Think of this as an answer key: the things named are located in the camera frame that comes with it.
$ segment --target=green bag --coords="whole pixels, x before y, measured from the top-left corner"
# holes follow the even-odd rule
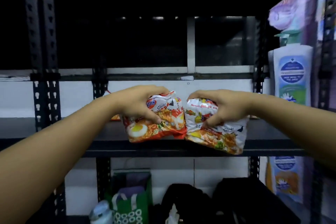
[[[127,199],[125,194],[117,193],[126,185],[126,174],[113,175],[111,187],[105,193],[105,199],[113,212],[114,224],[148,224],[148,206],[153,205],[151,176],[147,180],[145,192],[134,194]]]

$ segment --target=red oval logo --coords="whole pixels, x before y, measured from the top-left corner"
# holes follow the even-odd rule
[[[148,109],[152,109],[156,105],[156,100],[155,99],[149,99],[147,100],[146,103]]]

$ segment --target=egg image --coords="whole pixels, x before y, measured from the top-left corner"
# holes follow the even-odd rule
[[[181,113],[176,118],[174,116],[171,116],[171,117],[172,117],[173,121],[175,122],[175,127],[177,129],[180,129],[180,124],[184,123],[184,113]]]
[[[143,124],[136,124],[127,128],[127,133],[131,137],[141,137],[146,134],[147,126]]]

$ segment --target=finger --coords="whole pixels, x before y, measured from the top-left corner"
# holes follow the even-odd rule
[[[213,128],[216,125],[223,122],[223,119],[220,114],[216,113],[215,115],[212,115],[210,118],[206,119],[206,121],[203,123],[202,127],[204,128]]]
[[[170,90],[164,86],[151,85],[149,92],[148,92],[148,97],[151,97],[153,95],[158,95],[158,94],[168,94],[169,92]]]
[[[161,118],[155,114],[153,111],[149,110],[146,106],[143,109],[143,115],[146,120],[150,120],[155,124],[160,124],[162,122]]]
[[[207,98],[215,102],[218,100],[216,90],[197,90],[189,95],[187,101],[192,98]]]

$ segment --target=metal shelf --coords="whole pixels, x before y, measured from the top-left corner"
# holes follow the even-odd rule
[[[34,118],[0,118],[0,150],[35,133]],[[237,156],[305,156],[306,152],[263,120],[250,120],[243,154]],[[97,157],[234,156],[185,140],[166,137],[130,143],[121,122],[109,122],[83,155]]]

